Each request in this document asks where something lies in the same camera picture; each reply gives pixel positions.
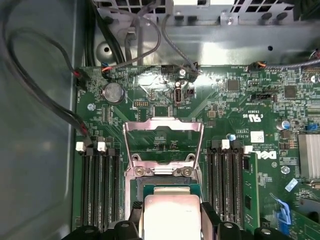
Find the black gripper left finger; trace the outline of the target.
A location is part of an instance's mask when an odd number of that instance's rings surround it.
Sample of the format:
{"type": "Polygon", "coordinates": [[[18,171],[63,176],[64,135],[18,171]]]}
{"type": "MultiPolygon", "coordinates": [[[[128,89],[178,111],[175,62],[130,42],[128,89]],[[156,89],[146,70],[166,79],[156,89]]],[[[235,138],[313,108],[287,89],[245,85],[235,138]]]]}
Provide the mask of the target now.
{"type": "Polygon", "coordinates": [[[105,231],[95,226],[81,226],[72,232],[72,240],[142,240],[139,225],[143,213],[143,202],[135,201],[128,220],[118,221],[105,231]]]}

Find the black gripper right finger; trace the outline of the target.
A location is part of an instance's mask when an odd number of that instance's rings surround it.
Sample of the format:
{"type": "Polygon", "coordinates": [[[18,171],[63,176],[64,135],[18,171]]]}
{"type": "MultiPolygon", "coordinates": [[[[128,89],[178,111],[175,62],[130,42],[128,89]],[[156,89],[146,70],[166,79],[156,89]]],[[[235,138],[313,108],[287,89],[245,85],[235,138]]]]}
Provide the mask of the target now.
{"type": "Polygon", "coordinates": [[[278,240],[279,231],[274,228],[256,228],[253,233],[240,229],[233,222],[221,221],[209,202],[200,204],[201,232],[204,240],[278,240]]]}

